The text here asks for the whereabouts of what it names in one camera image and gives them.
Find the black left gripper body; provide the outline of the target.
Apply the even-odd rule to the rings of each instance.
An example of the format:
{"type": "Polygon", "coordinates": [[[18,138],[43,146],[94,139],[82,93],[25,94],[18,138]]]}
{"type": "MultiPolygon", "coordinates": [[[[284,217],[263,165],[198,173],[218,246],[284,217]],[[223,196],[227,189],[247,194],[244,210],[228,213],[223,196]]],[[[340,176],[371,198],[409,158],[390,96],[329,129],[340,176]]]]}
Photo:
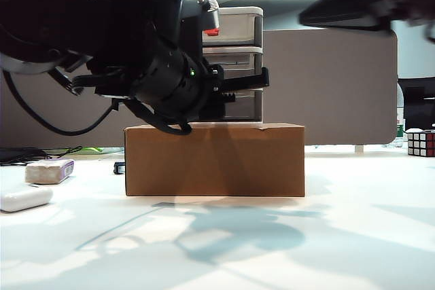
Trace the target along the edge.
{"type": "Polygon", "coordinates": [[[224,70],[221,66],[210,64],[205,58],[201,58],[201,64],[205,73],[200,78],[199,98],[188,113],[188,121],[223,121],[226,116],[226,105],[219,103],[219,93],[234,93],[222,90],[224,70]]]}

